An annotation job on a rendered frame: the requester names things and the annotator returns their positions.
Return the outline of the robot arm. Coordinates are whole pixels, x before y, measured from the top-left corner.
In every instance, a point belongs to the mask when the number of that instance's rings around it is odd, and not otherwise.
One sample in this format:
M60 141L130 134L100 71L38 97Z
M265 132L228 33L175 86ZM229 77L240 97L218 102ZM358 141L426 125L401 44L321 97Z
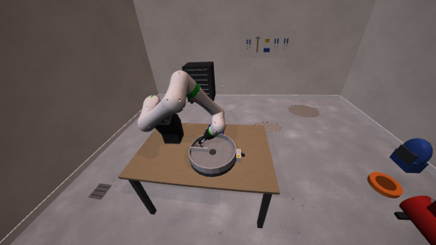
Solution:
M172 74L168 91L162 100L155 95L144 100L138 119L138 128L149 132L159 123L166 123L171 115L185 108L187 97L202 106L212 116L212 125L209 128L206 127L205 131L207 138L213 139L225 131L223 108L217 105L185 71L176 71Z

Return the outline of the grey round turntable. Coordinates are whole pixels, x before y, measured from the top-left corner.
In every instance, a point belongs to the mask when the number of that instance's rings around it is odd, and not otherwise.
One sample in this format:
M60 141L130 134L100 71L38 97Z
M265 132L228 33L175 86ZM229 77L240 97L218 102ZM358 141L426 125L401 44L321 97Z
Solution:
M236 149L235 143L228 136L219 134L213 139L202 143L203 148L193 147L204 136L198 137L189 147L189 157L192 168L200 175L216 177L230 171L235 162L241 162L241 149ZM207 168L209 167L209 168ZM213 168L214 167L214 168Z

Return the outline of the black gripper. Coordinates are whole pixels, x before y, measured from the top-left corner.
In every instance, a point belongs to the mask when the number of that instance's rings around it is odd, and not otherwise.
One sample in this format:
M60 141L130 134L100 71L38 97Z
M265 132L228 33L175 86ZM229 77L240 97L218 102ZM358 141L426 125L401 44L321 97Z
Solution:
M205 140L205 141L206 141L206 140L210 140L209 138L206 137L205 133L204 133L204 137L203 137L201 140L199 140L199 142L197 143L197 145L199 146L201 143L204 142L204 140Z

